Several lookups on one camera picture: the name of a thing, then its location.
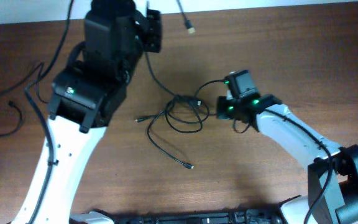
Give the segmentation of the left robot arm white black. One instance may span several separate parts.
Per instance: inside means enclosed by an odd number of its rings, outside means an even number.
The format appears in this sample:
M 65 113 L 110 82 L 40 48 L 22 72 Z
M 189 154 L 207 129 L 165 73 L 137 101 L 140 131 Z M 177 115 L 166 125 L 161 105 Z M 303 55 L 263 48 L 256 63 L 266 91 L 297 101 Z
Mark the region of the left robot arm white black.
M 15 223 L 112 223 L 101 212 L 73 214 L 73 199 L 139 59 L 161 43 L 159 11 L 140 12 L 134 1 L 91 3 L 84 40 L 53 79 L 48 117 L 40 120 L 45 141 Z

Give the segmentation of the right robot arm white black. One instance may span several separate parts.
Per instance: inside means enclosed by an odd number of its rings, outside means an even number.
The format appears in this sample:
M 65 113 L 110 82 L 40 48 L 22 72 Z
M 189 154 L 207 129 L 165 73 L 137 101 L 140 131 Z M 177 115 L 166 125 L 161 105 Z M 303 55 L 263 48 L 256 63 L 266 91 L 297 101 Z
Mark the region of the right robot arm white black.
M 344 147 L 309 127 L 247 70 L 223 78 L 217 117 L 242 122 L 281 146 L 307 171 L 308 194 L 281 204 L 285 223 L 358 223 L 358 145 Z

